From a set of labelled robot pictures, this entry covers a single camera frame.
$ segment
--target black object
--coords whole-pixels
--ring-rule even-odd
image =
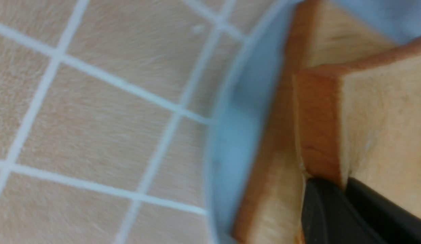
[[[302,229],[306,244],[421,244],[421,219],[352,178],[307,181]]]

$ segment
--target white grout line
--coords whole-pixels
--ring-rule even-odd
[[[0,160],[0,169],[6,168],[6,167],[8,167],[6,165],[6,161]],[[170,201],[170,200],[162,199],[162,198],[157,198],[153,196],[146,196],[146,195],[137,193],[136,191],[125,190],[125,189],[115,188],[115,187],[111,187],[104,184],[99,184],[96,182],[89,182],[89,181],[85,181],[81,179],[76,179],[71,176],[64,176],[58,173],[53,173],[53,172],[41,170],[38,168],[32,168],[26,165],[16,164],[9,168],[12,172],[15,172],[21,175],[31,176],[31,177],[41,179],[41,180],[46,180],[49,182],[55,182],[58,184],[68,185],[68,186],[75,187],[78,189],[95,191],[95,192],[107,194],[110,196],[116,196],[119,198],[128,198],[132,200],[138,200],[136,202],[143,201],[149,204],[155,204],[162,207],[169,207],[175,210],[196,213],[199,215],[206,214],[206,210],[200,207],[193,206],[193,205],[183,204],[183,203]]]
[[[188,105],[189,100],[192,97],[193,91],[198,84],[198,82],[201,79],[201,75],[203,74],[204,69],[206,68],[207,62],[212,58],[212,54],[214,53],[214,50],[218,44],[219,38],[221,36],[220,30],[223,23],[225,23],[225,19],[230,14],[231,9],[233,8],[236,0],[228,0],[226,4],[224,5],[221,15],[215,18],[216,25],[213,28],[211,34],[209,35],[209,38],[207,39],[206,43],[204,44],[204,47],[201,51],[201,54],[198,58],[198,61],[195,65],[195,68],[193,69],[190,78],[188,80],[187,86],[182,94],[182,97],[180,99],[180,106],[181,108],[184,108]],[[203,11],[202,15],[209,15],[209,13],[202,7],[196,7],[198,6],[198,2],[196,1],[190,1],[190,0],[184,0],[188,5],[193,6],[195,9]],[[176,113],[173,115],[172,119],[170,120],[164,134],[162,135],[162,139],[159,142],[159,145],[154,152],[152,158],[150,159],[149,165],[144,173],[144,176],[137,188],[137,192],[145,195],[153,181],[153,178],[155,177],[160,164],[162,163],[163,157],[166,154],[166,151],[168,150],[168,147],[170,145],[171,139],[174,137],[174,134],[176,132],[176,128],[179,125],[179,122],[181,120],[181,115]],[[186,207],[187,205],[178,205],[177,208],[180,209],[181,207]],[[133,223],[135,222],[138,214],[139,209],[141,207],[141,203],[139,200],[135,200],[130,205],[128,212],[125,216],[125,219],[123,220],[121,227],[119,229],[119,232],[117,233],[115,244],[123,244],[126,242],[129,232],[133,226]],[[197,213],[205,214],[201,208],[197,207]]]
[[[191,99],[194,89],[197,86],[198,82],[200,81],[201,74],[206,68],[207,62],[212,58],[213,51],[215,50],[216,45],[218,44],[220,36],[221,36],[221,33],[219,31],[219,28],[218,27],[213,28],[212,32],[209,35],[209,38],[204,44],[203,50],[201,51],[201,54],[199,55],[199,59],[195,65],[195,68],[193,69],[190,75],[187,86],[180,99],[180,105],[182,107],[186,107],[188,105],[188,102]]]
[[[12,39],[15,42],[21,44],[22,46],[25,46],[27,48],[40,52],[46,56],[52,57],[55,54],[55,49],[50,47],[49,45],[44,44],[31,37],[28,37],[1,23],[0,23],[0,35],[6,38]]]
[[[162,207],[169,207],[169,208],[173,208],[173,209],[176,209],[176,210],[195,213],[195,214],[198,214],[198,215],[205,215],[207,213],[207,211],[204,210],[201,207],[196,207],[196,206],[192,206],[192,205],[188,205],[188,204],[184,204],[184,203],[180,203],[180,202],[175,202],[175,201],[170,201],[170,200],[166,200],[166,199],[162,199],[162,198],[156,198],[156,197],[149,196],[149,195],[142,195],[141,197],[142,197],[141,200],[143,202],[159,205],[159,206],[162,206]]]
[[[0,195],[5,187],[5,184],[7,183],[8,176],[10,175],[13,166],[16,164],[16,160],[19,157],[24,142],[29,135],[32,123],[34,123],[38,110],[40,110],[41,104],[43,103],[43,99],[46,96],[47,90],[49,89],[49,86],[54,80],[55,74],[58,70],[58,67],[60,66],[60,56],[65,53],[71,41],[71,38],[74,32],[76,31],[77,26],[80,23],[80,19],[82,17],[83,12],[85,11],[85,8],[87,7],[88,1],[89,0],[79,0],[75,5],[73,13],[70,16],[69,21],[67,23],[67,27],[61,35],[58,48],[52,54],[52,59],[49,62],[48,67],[46,68],[43,78],[41,79],[37,91],[34,94],[34,98],[31,101],[31,104],[22,120],[21,126],[19,127],[15,140],[13,141],[7,154],[7,162],[2,168],[2,170],[0,170]]]
[[[199,123],[202,124],[209,124],[210,119],[204,118],[198,114],[192,113],[191,111],[181,108],[179,105],[166,100],[162,97],[159,97],[153,93],[150,93],[149,91],[146,91],[142,88],[140,88],[137,85],[133,85],[125,81],[124,79],[115,76],[113,74],[110,74],[103,69],[97,68],[94,65],[88,64],[86,62],[83,62],[82,60],[79,60],[75,57],[72,57],[70,55],[64,55],[63,56],[63,63],[66,65],[69,65],[79,71],[82,71],[90,76],[96,77],[100,80],[103,80],[104,82],[115,86],[121,90],[124,90],[128,93],[134,94],[136,96],[139,96],[147,101],[153,102],[163,108],[169,109],[171,111],[177,111],[180,114],[184,115],[185,117],[188,117],[190,119],[193,119]]]
[[[53,173],[45,170],[41,170],[38,168],[32,168],[26,165],[20,165],[16,164],[12,168],[13,172],[23,174],[26,176],[32,176],[36,177],[38,179],[43,179],[51,182],[57,182],[60,184],[65,184],[68,186],[76,187],[79,189],[84,190],[92,190],[100,193],[105,193],[112,196],[117,196],[120,198],[136,198],[137,193],[130,191],[130,190],[124,190],[124,189],[118,189],[115,187],[98,184],[95,182],[88,182],[81,179],[76,179],[70,176],[63,176],[58,173]]]
[[[185,5],[191,8],[194,12],[198,15],[201,15],[203,18],[207,19],[208,21],[214,23],[215,25],[219,26],[220,29],[227,32],[229,35],[237,39],[238,41],[244,41],[246,39],[245,35],[242,34],[236,27],[228,24],[226,19],[221,18],[222,15],[215,14],[212,10],[210,10],[206,5],[197,1],[197,0],[182,0]]]

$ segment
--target beige tile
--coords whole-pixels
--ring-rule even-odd
[[[277,0],[239,0],[230,18],[230,22],[241,32],[248,34],[258,23],[269,6]]]
[[[215,97],[240,46],[237,40],[227,34],[221,36],[198,86],[195,88],[188,109],[203,116],[210,116]]]
[[[18,163],[134,190],[170,114],[62,66]]]
[[[222,9],[226,0],[195,0],[208,6],[215,14],[218,14]]]
[[[0,0],[0,22],[57,46],[75,0]]]
[[[49,59],[0,37],[0,159],[5,159]]]
[[[69,52],[178,102],[210,29],[180,0],[97,0]]]
[[[128,204],[12,173],[0,196],[0,243],[112,243]]]
[[[206,126],[182,119],[148,192],[195,206],[202,201],[202,152]]]
[[[127,244],[206,244],[203,215],[143,204]]]

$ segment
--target tiled countertop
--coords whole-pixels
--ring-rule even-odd
[[[204,131],[274,0],[0,0],[0,243],[206,243]]]

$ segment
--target bread slice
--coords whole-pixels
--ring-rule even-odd
[[[305,171],[342,188],[355,177],[421,218],[421,37],[293,82]]]

